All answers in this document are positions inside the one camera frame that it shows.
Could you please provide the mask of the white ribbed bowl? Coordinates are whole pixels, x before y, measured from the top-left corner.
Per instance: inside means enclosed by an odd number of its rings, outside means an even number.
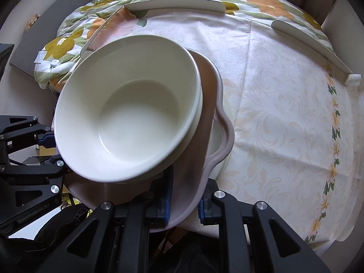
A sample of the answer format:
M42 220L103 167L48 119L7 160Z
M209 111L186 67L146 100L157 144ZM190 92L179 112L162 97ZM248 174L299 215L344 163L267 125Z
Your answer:
M202 84L184 47L160 36L129 36L94 51L57 101L56 146L76 174L128 182L176 149L190 128Z

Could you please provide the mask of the pink flower-shaped plate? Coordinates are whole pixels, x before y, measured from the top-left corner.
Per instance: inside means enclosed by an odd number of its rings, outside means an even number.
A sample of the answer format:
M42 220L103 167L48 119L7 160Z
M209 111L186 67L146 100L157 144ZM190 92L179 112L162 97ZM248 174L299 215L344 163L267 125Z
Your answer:
M218 226L200 223L197 206L209 177L222 173L223 161L234 144L234 128L223 107L223 83L215 65L206 56L191 51L201 77L203 105L196 132L186 150L174 162L172 207L166 229L176 226L210 237L218 237ZM70 173L65 186L91 209L108 200L114 204L129 202L149 189L151 180L130 184L89 181Z

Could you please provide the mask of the floral cream tablecloth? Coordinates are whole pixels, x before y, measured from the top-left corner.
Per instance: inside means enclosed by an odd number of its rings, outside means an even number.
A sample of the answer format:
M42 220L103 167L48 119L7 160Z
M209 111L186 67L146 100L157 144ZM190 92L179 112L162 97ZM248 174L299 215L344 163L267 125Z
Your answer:
M266 14L225 6L222 13L120 8L91 20L89 48L148 34L207 56L235 129L220 187L249 203L266 200L323 253L351 233L363 204L361 75L275 30Z

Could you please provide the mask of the grey padded headboard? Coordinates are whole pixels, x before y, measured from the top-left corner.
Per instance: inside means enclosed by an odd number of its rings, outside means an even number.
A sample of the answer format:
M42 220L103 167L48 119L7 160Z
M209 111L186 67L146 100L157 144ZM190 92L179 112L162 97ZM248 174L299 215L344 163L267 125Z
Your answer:
M66 16L90 1L92 0L56 0L25 33L13 52L9 65L32 78L38 52L56 38L57 30Z

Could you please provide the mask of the floral green striped duvet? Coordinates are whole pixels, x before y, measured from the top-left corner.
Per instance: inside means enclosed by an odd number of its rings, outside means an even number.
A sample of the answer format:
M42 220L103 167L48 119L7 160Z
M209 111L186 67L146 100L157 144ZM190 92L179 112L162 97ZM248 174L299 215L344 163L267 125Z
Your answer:
M93 34L121 6L148 0L92 0L68 15L57 30L56 38L37 54L33 76L40 88L61 91L81 59L81 50ZM270 25L281 18L307 33L329 50L333 47L321 25L307 12L286 0L216 0L226 13Z

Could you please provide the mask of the small plush toy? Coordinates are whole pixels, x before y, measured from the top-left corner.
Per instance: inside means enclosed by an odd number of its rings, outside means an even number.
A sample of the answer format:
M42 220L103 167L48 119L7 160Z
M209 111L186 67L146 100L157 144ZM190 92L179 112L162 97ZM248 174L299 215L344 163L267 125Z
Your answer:
M25 24L23 33L25 34L31 27L34 25L34 23L39 19L40 16L38 14L35 14L27 23Z

